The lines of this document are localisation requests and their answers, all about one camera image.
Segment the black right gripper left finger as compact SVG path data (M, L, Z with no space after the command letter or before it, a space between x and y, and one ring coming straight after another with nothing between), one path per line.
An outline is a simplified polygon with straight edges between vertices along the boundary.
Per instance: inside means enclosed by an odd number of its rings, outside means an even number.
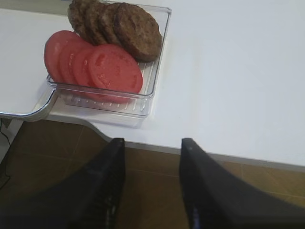
M125 183L125 141L114 138L62 182L0 209L2 229L113 229Z

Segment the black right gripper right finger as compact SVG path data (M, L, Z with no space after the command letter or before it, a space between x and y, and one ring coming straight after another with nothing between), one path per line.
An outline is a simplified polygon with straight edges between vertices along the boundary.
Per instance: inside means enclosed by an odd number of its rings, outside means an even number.
M179 179L191 229L303 229L305 210L249 185L182 139Z

